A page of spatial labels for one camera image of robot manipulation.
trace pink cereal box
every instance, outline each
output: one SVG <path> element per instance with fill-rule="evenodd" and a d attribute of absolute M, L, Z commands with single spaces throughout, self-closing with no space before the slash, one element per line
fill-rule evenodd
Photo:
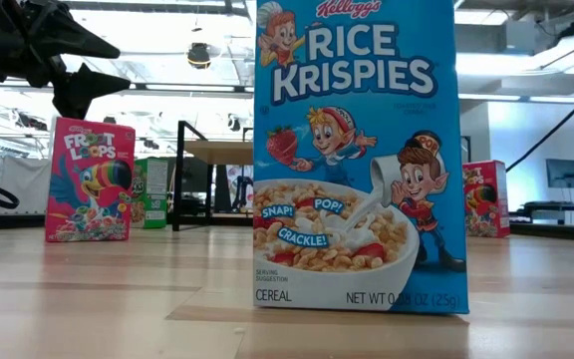
<path fill-rule="evenodd" d="M 128 240 L 135 130 L 60 118 L 46 241 Z"/>

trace wooden shelf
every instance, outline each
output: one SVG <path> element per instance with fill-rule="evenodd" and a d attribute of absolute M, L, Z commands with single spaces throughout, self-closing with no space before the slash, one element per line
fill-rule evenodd
<path fill-rule="evenodd" d="M 185 141 L 185 150 L 209 165 L 253 165 L 251 142 Z"/>

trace computer monitor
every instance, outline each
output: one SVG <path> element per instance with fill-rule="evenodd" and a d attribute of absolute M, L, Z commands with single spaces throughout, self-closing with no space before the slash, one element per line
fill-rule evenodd
<path fill-rule="evenodd" d="M 574 188 L 574 161 L 546 160 L 546 174 L 550 188 Z"/>

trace green cereal box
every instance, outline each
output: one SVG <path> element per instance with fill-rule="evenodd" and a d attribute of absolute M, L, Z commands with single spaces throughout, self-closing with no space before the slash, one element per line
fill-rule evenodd
<path fill-rule="evenodd" d="M 167 225 L 167 161 L 135 161 L 133 176 L 133 228 L 164 228 Z"/>

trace white bowl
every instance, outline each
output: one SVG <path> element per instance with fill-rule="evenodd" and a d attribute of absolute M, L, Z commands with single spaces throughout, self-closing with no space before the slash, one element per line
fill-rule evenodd
<path fill-rule="evenodd" d="M 254 184 L 254 189 L 259 191 L 267 186 L 278 186 L 280 184 L 308 185 L 310 183 L 317 184 L 325 191 L 332 193 L 345 194 L 348 191 L 353 191 L 360 198 L 368 196 L 367 193 L 343 185 L 308 179 L 262 180 Z M 385 293 L 388 299 L 392 299 L 392 295 L 398 298 L 409 280 L 418 255 L 420 235 L 414 224 L 397 208 L 390 205 L 386 210 L 390 210 L 394 214 L 396 222 L 403 221 L 407 223 L 407 243 L 400 249 L 398 260 L 393 263 L 385 263 L 378 269 L 335 273 L 314 272 L 286 267 L 254 255 L 255 275 L 258 274 L 257 270 L 267 270 L 270 273 L 277 272 L 277 276 L 288 279 L 286 282 L 255 280 L 255 304 L 301 308 L 389 309 L 393 304 L 391 300 L 385 300 L 383 303 L 372 303 L 371 300 L 366 300 L 364 303 L 348 300 L 348 295 L 357 292 Z M 259 293 L 259 290 L 288 291 L 291 301 L 262 300 L 263 294 L 262 292 Z"/>

